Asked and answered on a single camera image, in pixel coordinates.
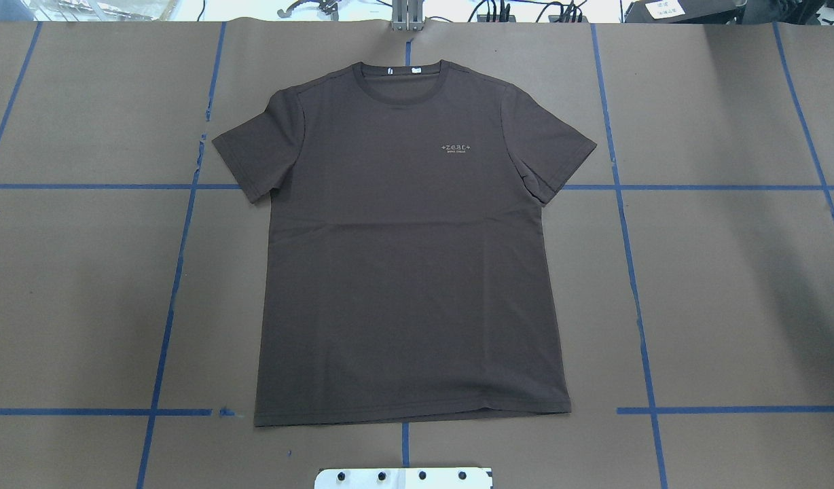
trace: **t-shirt hem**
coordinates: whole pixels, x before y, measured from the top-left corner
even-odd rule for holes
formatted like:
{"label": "t-shirt hem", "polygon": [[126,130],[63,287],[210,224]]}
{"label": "t-shirt hem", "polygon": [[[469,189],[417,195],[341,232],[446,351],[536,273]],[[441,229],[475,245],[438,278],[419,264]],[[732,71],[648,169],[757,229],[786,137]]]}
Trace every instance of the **t-shirt hem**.
{"label": "t-shirt hem", "polygon": [[524,401],[504,397],[476,397],[435,403],[382,406],[364,410],[326,412],[256,412],[255,427],[290,427],[302,424],[393,423],[419,420],[443,414],[462,414],[460,418],[484,418],[481,411],[516,412],[516,414],[566,414],[571,412],[570,399]]}

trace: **metal bracket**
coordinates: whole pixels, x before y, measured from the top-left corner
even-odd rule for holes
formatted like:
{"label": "metal bracket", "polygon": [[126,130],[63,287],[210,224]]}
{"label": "metal bracket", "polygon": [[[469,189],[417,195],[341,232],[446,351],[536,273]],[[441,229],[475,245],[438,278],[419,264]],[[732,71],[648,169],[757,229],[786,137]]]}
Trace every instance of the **metal bracket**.
{"label": "metal bracket", "polygon": [[394,31],[423,31],[423,0],[392,0]]}

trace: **black cable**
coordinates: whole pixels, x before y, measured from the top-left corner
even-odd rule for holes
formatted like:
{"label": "black cable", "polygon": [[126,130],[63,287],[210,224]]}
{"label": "black cable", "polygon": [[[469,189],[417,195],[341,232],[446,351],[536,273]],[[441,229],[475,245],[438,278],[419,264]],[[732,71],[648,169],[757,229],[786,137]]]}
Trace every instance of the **black cable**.
{"label": "black cable", "polygon": [[[567,10],[565,10],[566,20],[564,20],[563,22],[571,22],[571,24],[576,24],[576,22],[583,22],[583,10],[581,9],[581,7],[583,6],[583,3],[587,3],[588,1],[589,0],[582,0],[582,2],[580,2],[579,4],[575,4],[573,3],[573,0],[571,0],[571,3],[569,4]],[[570,18],[567,16],[569,10],[571,14]]]}
{"label": "black cable", "polygon": [[573,3],[572,1],[571,3],[567,4],[563,12],[559,12],[559,18],[556,19],[556,22],[559,22],[560,24],[561,22],[568,22],[568,15],[571,14],[571,10],[573,10],[573,8],[575,8],[575,3]]}
{"label": "black cable", "polygon": [[518,3],[535,3],[537,5],[545,5],[547,2],[538,2],[537,0],[508,0],[508,2],[518,2]]}
{"label": "black cable", "polygon": [[561,18],[562,10],[565,10],[565,5],[562,5],[561,2],[547,2],[547,3],[544,3],[544,8],[541,9],[541,13],[538,14],[538,18],[535,19],[535,22],[540,22],[541,21],[541,16],[544,15],[544,12],[546,12],[547,9],[549,9],[551,5],[559,5],[559,17]]}
{"label": "black cable", "polygon": [[472,10],[472,15],[469,16],[469,19],[466,22],[470,22],[471,19],[474,18],[474,14],[477,12],[477,10],[480,8],[481,5],[485,4],[485,2],[486,2],[486,0],[480,0],[477,5],[474,5],[474,10]]}
{"label": "black cable", "polygon": [[296,0],[295,2],[291,3],[290,6],[287,7],[286,10],[278,9],[278,16],[280,16],[280,18],[289,18],[290,16],[293,15],[293,10],[296,9],[296,7],[299,7],[303,3],[312,3],[312,2],[320,3],[321,0]]}

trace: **t-shirt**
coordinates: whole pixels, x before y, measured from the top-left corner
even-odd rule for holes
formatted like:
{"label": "t-shirt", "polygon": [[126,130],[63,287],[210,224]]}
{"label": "t-shirt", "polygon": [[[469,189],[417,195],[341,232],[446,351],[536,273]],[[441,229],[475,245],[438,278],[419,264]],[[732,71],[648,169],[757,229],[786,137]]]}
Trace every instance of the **t-shirt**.
{"label": "t-shirt", "polygon": [[541,210],[593,141],[441,60],[279,90],[213,144],[272,194],[257,427],[570,411]]}

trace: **blue tape line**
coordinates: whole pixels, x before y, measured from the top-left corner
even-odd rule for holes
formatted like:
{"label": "blue tape line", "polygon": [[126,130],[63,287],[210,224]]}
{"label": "blue tape line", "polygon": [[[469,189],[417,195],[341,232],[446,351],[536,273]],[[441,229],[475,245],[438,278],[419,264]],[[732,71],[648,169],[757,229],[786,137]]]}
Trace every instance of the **blue tape line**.
{"label": "blue tape line", "polygon": [[145,483],[145,473],[148,468],[148,453],[151,451],[151,437],[154,433],[154,421],[156,420],[156,416],[148,416],[146,437],[143,443],[143,457],[140,458],[140,471],[137,476],[137,489],[143,489],[143,484]]}
{"label": "blue tape line", "polygon": [[818,185],[620,185],[624,191],[820,191]]}
{"label": "blue tape line", "polygon": [[[789,191],[821,191],[820,185],[637,185],[637,183],[622,183],[619,188],[623,191],[759,191],[759,192],[789,192]],[[562,189],[569,191],[613,191],[616,185],[565,185]]]}
{"label": "blue tape line", "polygon": [[410,425],[402,423],[402,467],[411,467],[411,442],[408,439],[408,431],[410,431]]}
{"label": "blue tape line", "polygon": [[221,31],[218,33],[218,51],[215,54],[215,68],[212,68],[212,84],[208,87],[208,106],[206,106],[206,122],[212,120],[212,102],[215,100],[215,86],[218,84],[218,70],[221,68],[221,53],[224,51],[224,34],[227,32],[227,23],[221,22]]}
{"label": "blue tape line", "polygon": [[148,416],[150,409],[0,408],[0,416]]}
{"label": "blue tape line", "polygon": [[211,416],[212,409],[158,409],[154,416]]}
{"label": "blue tape line", "polygon": [[194,201],[197,195],[197,180],[200,178],[200,170],[202,170],[202,156],[203,146],[205,143],[200,142],[200,154],[197,157],[197,168],[194,171],[194,180],[191,182],[191,194],[187,199],[187,213],[185,214],[185,223],[181,229],[181,242],[179,244],[179,257],[175,264],[175,278],[173,280],[172,291],[169,294],[169,309],[166,312],[166,325],[163,330],[163,341],[160,343],[160,356],[157,362],[157,374],[154,377],[154,390],[151,397],[152,412],[148,416],[148,424],[146,426],[145,443],[143,444],[143,457],[140,461],[140,471],[137,477],[137,489],[143,487],[145,480],[145,473],[148,466],[148,453],[151,451],[151,440],[154,433],[154,418],[156,415],[153,411],[157,409],[160,401],[160,386],[163,384],[163,371],[166,367],[166,352],[169,348],[169,338],[173,331],[173,319],[175,318],[175,298],[178,296],[179,287],[181,286],[181,270],[185,263],[185,247],[187,245],[187,232],[191,226],[191,217],[194,216]]}
{"label": "blue tape line", "polygon": [[190,189],[189,183],[0,183],[0,189]]}
{"label": "blue tape line", "polygon": [[[643,329],[643,313],[640,310],[640,294],[637,288],[637,276],[634,274],[634,260],[632,259],[631,240],[628,236],[628,221],[626,221],[625,203],[622,200],[622,185],[619,180],[619,167],[616,162],[616,151],[613,147],[613,131],[610,125],[610,111],[607,109],[607,95],[604,89],[604,74],[601,69],[601,55],[598,43],[598,32],[595,24],[589,25],[592,31],[592,44],[595,53],[595,69],[598,72],[598,86],[601,93],[601,108],[604,111],[604,127],[607,131],[607,146],[610,149],[610,159],[613,170],[613,187],[616,191],[616,205],[619,209],[619,224],[622,228],[622,242],[625,245],[625,262],[628,264],[628,282],[631,284],[632,295],[634,295],[634,307],[637,311],[637,328],[640,334],[640,360],[643,364],[643,377],[647,384],[647,399],[650,408],[655,408],[655,394],[653,392],[653,374],[649,366],[649,352],[647,352],[647,335]],[[659,431],[659,417],[656,414],[650,415],[653,425],[653,443],[655,446],[655,459],[659,468],[659,482],[661,489],[668,489],[668,474],[665,470],[665,455],[661,445],[661,433]]]}
{"label": "blue tape line", "polygon": [[206,189],[213,191],[214,189],[225,189],[226,191],[238,191],[241,189],[237,183],[200,183],[197,189]]}
{"label": "blue tape line", "polygon": [[604,71],[601,69],[601,53],[598,48],[598,31],[595,24],[589,24],[592,31],[592,47],[595,52],[595,69],[598,74],[598,88],[601,93],[601,109],[604,111],[604,131],[607,133],[607,147],[610,149],[610,161],[616,164],[616,146],[613,144],[613,131],[610,130],[610,111],[607,109],[607,92],[604,89]]}
{"label": "blue tape line", "polygon": [[818,173],[818,182],[821,182],[821,188],[824,191],[824,200],[827,201],[827,207],[831,210],[831,219],[834,227],[834,205],[831,191],[827,187],[827,180],[824,178],[824,171],[821,169],[821,161],[818,161],[818,154],[815,152],[815,145],[812,143],[812,136],[809,132],[809,126],[806,124],[806,118],[803,115],[803,109],[800,108],[800,101],[795,89],[795,82],[792,81],[792,73],[788,69],[788,62],[786,61],[786,50],[782,47],[782,37],[780,36],[780,25],[774,22],[774,37],[776,37],[776,47],[780,52],[780,61],[782,62],[782,70],[786,74],[786,82],[788,83],[788,90],[792,94],[792,101],[795,102],[795,109],[798,113],[798,120],[800,120],[800,127],[803,128],[803,134],[806,138],[806,145],[809,146],[809,154],[812,156],[812,163],[815,164],[815,171]]}
{"label": "blue tape line", "polygon": [[834,412],[834,405],[706,405],[616,408],[616,414],[782,414],[783,412]]}
{"label": "blue tape line", "polygon": [[[218,33],[218,48],[215,52],[215,68],[212,70],[212,80],[209,88],[209,103],[206,109],[206,120],[211,117],[212,102],[215,98],[215,84],[218,80],[219,68],[221,67],[221,53],[224,48],[224,34],[227,32],[227,23],[221,23],[221,30]],[[194,179],[191,180],[191,194],[187,199],[187,212],[185,213],[185,225],[181,229],[181,242],[179,244],[179,257],[175,264],[175,278],[173,279],[173,288],[169,295],[169,309],[166,312],[166,326],[163,330],[163,340],[160,343],[160,358],[157,362],[157,374],[154,377],[154,390],[151,397],[152,412],[148,416],[148,423],[146,426],[146,437],[143,443],[143,457],[140,459],[140,470],[137,475],[137,489],[143,489],[145,483],[145,474],[148,468],[148,454],[151,452],[151,441],[154,434],[154,421],[156,415],[154,411],[157,410],[158,402],[160,401],[160,386],[163,383],[163,372],[166,367],[166,351],[169,348],[169,338],[173,331],[173,319],[175,317],[175,298],[179,293],[179,286],[181,285],[181,270],[185,263],[185,247],[187,244],[187,233],[191,227],[191,217],[194,214],[194,202],[197,196],[197,186],[200,182],[200,171],[202,170],[202,159],[206,147],[206,133],[203,133],[199,142],[199,154],[197,155],[197,167],[194,171]]]}
{"label": "blue tape line", "polygon": [[[0,407],[0,416],[148,416],[151,409]],[[211,416],[212,409],[158,409],[156,416]]]}
{"label": "blue tape line", "polygon": [[19,94],[19,87],[22,86],[22,80],[25,77],[25,71],[28,71],[28,64],[31,61],[31,56],[34,54],[34,47],[36,41],[39,39],[39,31],[42,29],[42,22],[38,22],[34,29],[34,37],[31,38],[31,46],[28,47],[28,53],[25,54],[25,62],[22,63],[22,69],[19,70],[19,77],[16,78],[16,84],[13,86],[13,93],[10,95],[10,101],[7,102],[7,109],[3,112],[0,126],[0,145],[3,131],[7,128],[7,121],[10,120],[10,113],[13,111],[13,103],[16,102],[16,96]]}

